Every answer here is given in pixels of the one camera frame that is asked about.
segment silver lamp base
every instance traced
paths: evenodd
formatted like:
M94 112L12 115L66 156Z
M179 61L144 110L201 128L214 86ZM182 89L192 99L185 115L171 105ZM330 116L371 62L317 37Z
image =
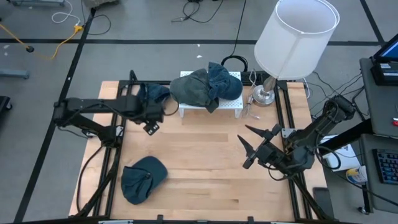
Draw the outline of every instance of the silver lamp base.
M269 106L275 100L275 93L273 90L264 91L262 85L256 86L253 89L253 103L257 106Z

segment baseball cap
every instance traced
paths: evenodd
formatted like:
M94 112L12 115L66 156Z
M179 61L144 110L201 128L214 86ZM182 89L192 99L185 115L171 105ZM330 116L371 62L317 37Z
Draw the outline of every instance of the baseball cap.
M209 62L209 96L226 100L238 99L243 91L242 81L229 74L224 66Z
M149 197L167 177L167 169L157 158L147 156L132 167L125 166L121 178L124 198L137 205Z
M205 107L212 113L218 107L218 99L209 97L207 71L202 68L170 83L170 94L179 103Z

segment blue cap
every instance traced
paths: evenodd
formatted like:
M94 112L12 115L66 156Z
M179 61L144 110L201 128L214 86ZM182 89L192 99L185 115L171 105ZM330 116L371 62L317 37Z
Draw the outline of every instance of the blue cap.
M121 178L123 196L134 205L142 203L166 177L167 169L163 163L147 156L132 167L124 167Z
M226 100L238 99L243 91L242 82L229 74L224 66L217 63L209 62L209 97L215 99L217 97Z

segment wooden tabletop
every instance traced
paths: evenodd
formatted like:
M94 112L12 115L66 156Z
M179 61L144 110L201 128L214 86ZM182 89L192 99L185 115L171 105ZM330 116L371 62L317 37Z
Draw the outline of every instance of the wooden tabletop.
M307 99L302 83L288 83L290 102L296 128L305 128L311 123ZM116 97L118 82L103 82L99 98ZM244 87L244 101L249 87ZM283 97L282 107L286 118ZM160 129L149 136L138 126L128 121L124 136L118 179L114 191L111 218L155 220L162 214L165 220L247 220L293 221L292 204L287 180L276 182L268 171L255 162L249 170L243 169L245 150L236 137L241 135L254 147L262 138L250 132L245 124L256 128L271 129L278 123L275 103L266 107L252 107L252 112L261 117L236 119L233 110L185 110L184 118L178 113L165 117ZM95 114L93 120L109 125L112 114ZM280 136L272 143L282 149ZM97 138L87 142L82 165L99 148ZM120 178L124 166L132 166L145 156L155 156L167 168L167 180L150 197L139 205L129 203L122 194ZM98 187L104 149L88 164L81 183L80 206L90 199ZM308 191L325 187L322 166L315 161L312 169L306 170ZM275 177L281 177L272 171ZM100 214L104 214L108 190L103 194ZM302 197L298 190L300 214L304 217ZM76 193L70 214L76 214Z

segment lamp shade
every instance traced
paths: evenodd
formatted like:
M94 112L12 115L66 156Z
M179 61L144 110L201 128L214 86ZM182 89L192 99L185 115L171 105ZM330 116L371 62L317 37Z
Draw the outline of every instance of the lamp shade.
M324 0L280 0L259 40L254 56L260 67L279 80L311 74L340 21Z

